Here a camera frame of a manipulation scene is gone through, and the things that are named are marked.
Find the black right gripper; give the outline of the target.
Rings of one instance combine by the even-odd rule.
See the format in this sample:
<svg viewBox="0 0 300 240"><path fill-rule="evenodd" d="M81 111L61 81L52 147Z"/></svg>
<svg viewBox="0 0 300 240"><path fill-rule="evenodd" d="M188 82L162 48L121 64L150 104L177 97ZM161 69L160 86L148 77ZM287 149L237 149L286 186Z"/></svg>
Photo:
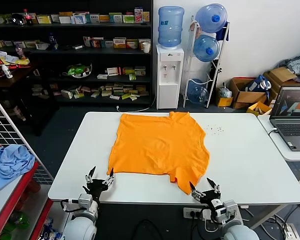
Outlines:
<svg viewBox="0 0 300 240"><path fill-rule="evenodd" d="M222 202L220 200L221 199L220 186L210 178L207 177L206 179L209 185L212 187L212 189L204 192L200 192L196 190L195 186L191 182L189 182L191 188L191 196L201 204L208 205L209 208L221 208Z"/></svg>

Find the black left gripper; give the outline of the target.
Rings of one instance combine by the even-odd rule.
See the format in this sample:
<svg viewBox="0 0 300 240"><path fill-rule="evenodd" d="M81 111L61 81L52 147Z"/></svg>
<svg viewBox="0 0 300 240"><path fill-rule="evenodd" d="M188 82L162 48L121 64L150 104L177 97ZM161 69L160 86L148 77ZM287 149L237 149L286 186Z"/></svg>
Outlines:
<svg viewBox="0 0 300 240"><path fill-rule="evenodd" d="M114 181L114 168L111 169L111 172L107 179L92 179L96 166L94 166L88 174L85 175L85 180L87 182L86 186L83 186L83 189L88 195L92 196L93 201L98 201L101 193L107 191L111 184Z"/></svg>

